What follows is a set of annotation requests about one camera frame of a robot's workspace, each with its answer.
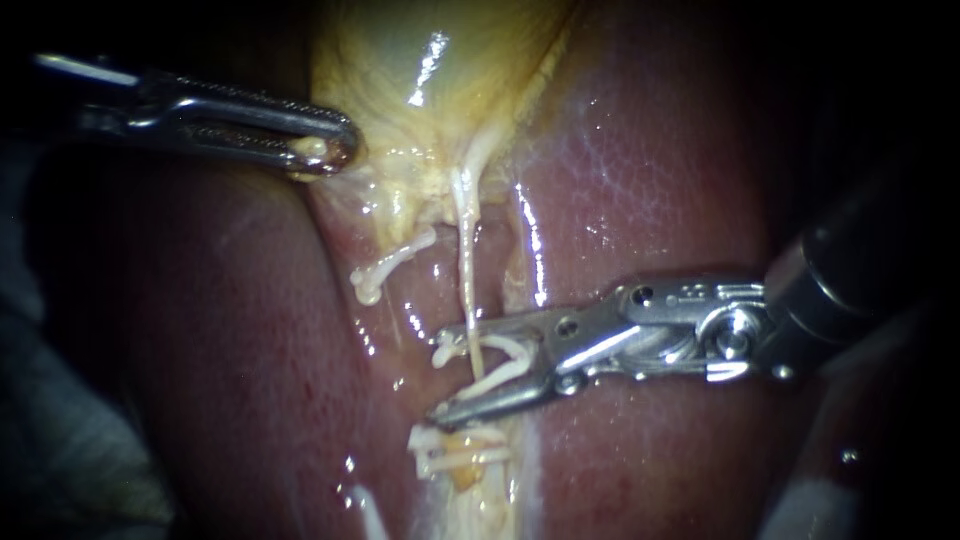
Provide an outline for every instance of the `laparoscopic forceps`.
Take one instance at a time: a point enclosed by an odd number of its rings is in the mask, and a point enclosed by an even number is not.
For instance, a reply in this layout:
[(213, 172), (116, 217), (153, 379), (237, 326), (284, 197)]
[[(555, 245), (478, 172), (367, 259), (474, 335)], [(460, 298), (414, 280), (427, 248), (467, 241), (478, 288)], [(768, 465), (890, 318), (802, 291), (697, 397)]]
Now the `laparoscopic forceps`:
[[(427, 421), (459, 429), (580, 394), (601, 376), (804, 380), (895, 315), (929, 304), (933, 251), (924, 240), (935, 232), (924, 179), (935, 176), (922, 165), (897, 160), (868, 171), (762, 281), (636, 280), (583, 308), (480, 321), (482, 344), (490, 336), (519, 343), (532, 351), (529, 369), (483, 393), (461, 391)], [(433, 344), (462, 351), (466, 340), (458, 325)]]
[(330, 175), (354, 158), (360, 134), (343, 113), (263, 92), (147, 70), (34, 54), (26, 71), (41, 103), (15, 125), (57, 142), (96, 142)]

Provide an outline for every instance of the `wet tissue surface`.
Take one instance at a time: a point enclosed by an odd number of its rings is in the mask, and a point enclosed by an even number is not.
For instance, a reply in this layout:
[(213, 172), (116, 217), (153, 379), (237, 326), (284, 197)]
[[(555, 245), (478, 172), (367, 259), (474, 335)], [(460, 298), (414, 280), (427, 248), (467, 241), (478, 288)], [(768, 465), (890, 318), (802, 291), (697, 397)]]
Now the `wet tissue surface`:
[(418, 477), (408, 448), (477, 372), (431, 364), (444, 325), (645, 275), (760, 279), (831, 192), (803, 184), (819, 102), (799, 82), (818, 73), (771, 60), (769, 29), (733, 7), (311, 13), (279, 10), (254, 40), (226, 25), (194, 62), (346, 112), (365, 145), (343, 173), (78, 149), (41, 184), (73, 197), (31, 205), (50, 332), (135, 411), (197, 537), (850, 533), (892, 361), (799, 388), (600, 379), (487, 431), (421, 434), (428, 461), (468, 459), (448, 469)]

